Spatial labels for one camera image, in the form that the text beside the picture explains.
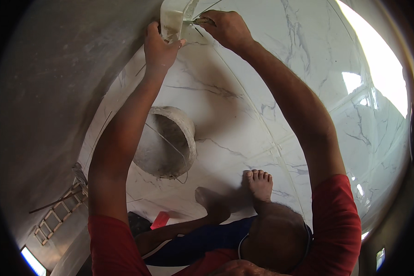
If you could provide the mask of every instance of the toe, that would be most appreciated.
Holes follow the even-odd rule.
[[[259,171],[258,170],[253,170],[253,180],[258,180],[259,179]]]
[[[245,175],[248,178],[248,182],[250,182],[250,183],[253,182],[253,172],[251,170],[246,171]]]

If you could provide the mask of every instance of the red object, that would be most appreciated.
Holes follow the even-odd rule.
[[[312,209],[313,244],[293,275],[349,276],[360,253],[361,225],[347,176],[336,175],[318,185]],[[89,216],[88,227],[94,276],[150,276],[126,223],[107,216]],[[237,258],[236,250],[217,249],[174,275],[207,275]]]
[[[167,214],[164,211],[161,211],[160,213],[158,213],[158,216],[155,218],[155,221],[150,226],[150,229],[153,230],[153,229],[156,229],[156,228],[166,226],[169,219],[170,219],[169,214]]]

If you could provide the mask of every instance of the man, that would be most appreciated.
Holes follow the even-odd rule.
[[[269,174],[247,171],[258,217],[235,222],[240,225],[233,229],[249,229],[248,236],[244,232],[246,238],[237,250],[231,248],[236,246],[235,241],[225,248],[216,245],[212,251],[201,248],[201,258],[177,275],[207,275],[216,269],[215,275],[349,275],[360,252],[361,225],[330,115],[303,81],[253,40],[240,15],[207,11],[202,17],[215,22],[216,26],[202,25],[207,32],[259,73],[296,134],[309,169],[314,234],[310,245],[302,218],[270,201],[273,182]],[[95,149],[89,169],[94,275],[150,275],[128,227],[126,178],[148,111],[184,43],[181,40],[167,45],[158,33],[158,23],[149,25],[144,43],[144,78],[109,123]],[[138,240],[139,248],[147,253],[163,240],[176,242],[178,234],[190,237],[224,220],[222,215],[212,216],[213,209],[207,207],[207,211],[205,218],[157,229],[149,237],[144,234]]]

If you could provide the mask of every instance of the marble floor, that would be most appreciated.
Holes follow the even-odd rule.
[[[213,3],[201,0],[195,14]],[[212,9],[240,13],[254,39],[319,96],[336,126],[354,200],[365,222],[379,213],[406,168],[408,101],[404,82],[393,85],[403,87],[395,91],[380,85],[377,76],[389,83],[403,77],[373,69],[374,56],[362,40],[362,29],[348,21],[349,11],[340,5],[336,0],[223,0]],[[197,157],[185,184],[155,178],[132,163],[127,209],[150,221],[168,211],[170,224],[197,219],[206,214],[195,201],[197,187],[239,197],[243,170],[257,168],[273,175],[272,200],[289,205],[312,226],[307,164],[267,86],[248,63],[201,27],[183,26],[182,38],[188,43],[153,105],[174,106],[188,114],[195,124]],[[380,52],[387,52],[381,47]],[[141,47],[104,96],[78,160],[85,174],[103,129],[143,78],[144,64]],[[394,71],[399,70],[401,74],[401,66]],[[229,221],[254,213],[249,202],[241,203]]]

